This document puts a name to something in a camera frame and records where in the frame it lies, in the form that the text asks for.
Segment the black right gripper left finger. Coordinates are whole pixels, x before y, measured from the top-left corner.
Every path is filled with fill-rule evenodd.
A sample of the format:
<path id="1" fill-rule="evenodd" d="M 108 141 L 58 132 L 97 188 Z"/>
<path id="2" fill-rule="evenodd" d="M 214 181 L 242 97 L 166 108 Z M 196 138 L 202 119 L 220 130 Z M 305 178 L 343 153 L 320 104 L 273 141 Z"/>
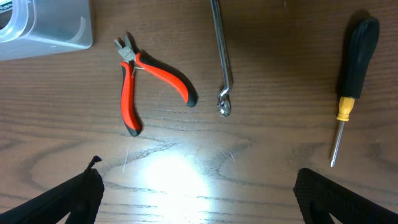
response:
<path id="1" fill-rule="evenodd" d="M 100 161 L 94 156 L 81 174 L 2 213 L 1 223 L 58 223 L 65 217 L 66 223 L 93 224 L 104 194 L 103 179 L 93 168 Z"/>

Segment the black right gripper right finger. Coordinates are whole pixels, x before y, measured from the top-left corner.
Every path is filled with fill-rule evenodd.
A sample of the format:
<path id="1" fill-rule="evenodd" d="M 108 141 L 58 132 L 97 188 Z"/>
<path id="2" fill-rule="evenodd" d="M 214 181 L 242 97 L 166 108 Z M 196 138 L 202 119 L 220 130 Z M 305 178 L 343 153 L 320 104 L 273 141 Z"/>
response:
<path id="1" fill-rule="evenodd" d="M 293 188 L 305 223 L 397 223 L 397 214 L 308 168 Z"/>

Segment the red black handled cutters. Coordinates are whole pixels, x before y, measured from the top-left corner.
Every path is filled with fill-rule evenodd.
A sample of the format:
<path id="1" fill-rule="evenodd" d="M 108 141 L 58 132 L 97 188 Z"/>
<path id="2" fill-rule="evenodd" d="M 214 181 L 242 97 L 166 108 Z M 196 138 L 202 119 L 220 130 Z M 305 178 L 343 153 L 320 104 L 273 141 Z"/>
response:
<path id="1" fill-rule="evenodd" d="M 195 87 L 181 71 L 140 50 L 131 33 L 124 34 L 124 38 L 114 40 L 119 55 L 123 58 L 120 65 L 123 72 L 121 88 L 120 110 L 123 122 L 129 134 L 133 137 L 142 131 L 141 119 L 134 107 L 134 87 L 136 69 L 145 70 L 173 87 L 182 97 L 185 104 L 193 108 L 198 101 Z"/>

